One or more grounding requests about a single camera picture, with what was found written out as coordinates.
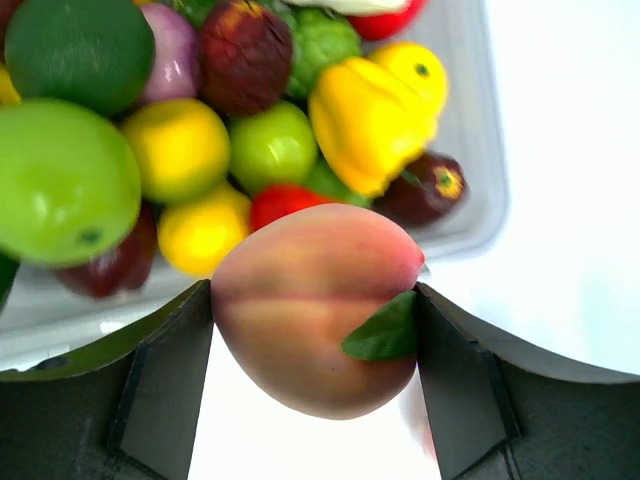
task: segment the white table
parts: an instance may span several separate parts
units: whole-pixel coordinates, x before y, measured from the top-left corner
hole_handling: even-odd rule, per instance
[[[429,283],[539,346],[640,374],[640,3],[487,9],[511,207],[491,246],[430,263]],[[191,480],[439,478],[415,441],[415,379],[374,414],[335,423],[269,399],[217,334],[211,358]]]

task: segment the yellow lemon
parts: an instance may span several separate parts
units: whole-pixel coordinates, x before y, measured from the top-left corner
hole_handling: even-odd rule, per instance
[[[20,103],[20,94],[9,78],[7,67],[0,63],[0,107]]]
[[[418,92],[433,114],[444,108],[449,94],[447,72],[427,48],[413,42],[396,42],[378,48],[367,58]]]
[[[213,188],[229,168],[229,135],[207,105],[182,98],[147,105],[122,124],[138,160],[142,195],[181,203]]]
[[[158,246],[174,268],[211,277],[249,235],[251,201],[226,181],[198,199],[168,207],[158,222]]]

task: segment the red onion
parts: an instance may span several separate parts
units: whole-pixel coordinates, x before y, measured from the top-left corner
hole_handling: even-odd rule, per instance
[[[140,6],[156,40],[156,60],[139,105],[195,98],[200,87],[198,35],[179,13],[159,3]]]

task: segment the peach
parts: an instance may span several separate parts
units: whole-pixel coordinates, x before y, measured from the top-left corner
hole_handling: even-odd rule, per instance
[[[416,359],[359,360],[342,341],[411,290],[423,263],[411,237],[377,213],[308,208],[253,233],[222,261],[211,280],[214,318],[271,397],[308,415],[359,417],[407,385]]]

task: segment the plastic bin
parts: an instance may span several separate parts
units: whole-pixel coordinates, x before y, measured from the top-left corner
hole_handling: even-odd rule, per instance
[[[484,2],[431,0],[398,39],[428,46],[449,73],[450,98],[432,147],[462,164],[470,192],[450,217],[410,233],[429,258],[481,247],[499,229],[508,203]],[[158,257],[142,292],[96,303],[67,292],[46,271],[22,267],[0,317],[0,370],[28,368],[90,343],[147,315],[193,283]]]

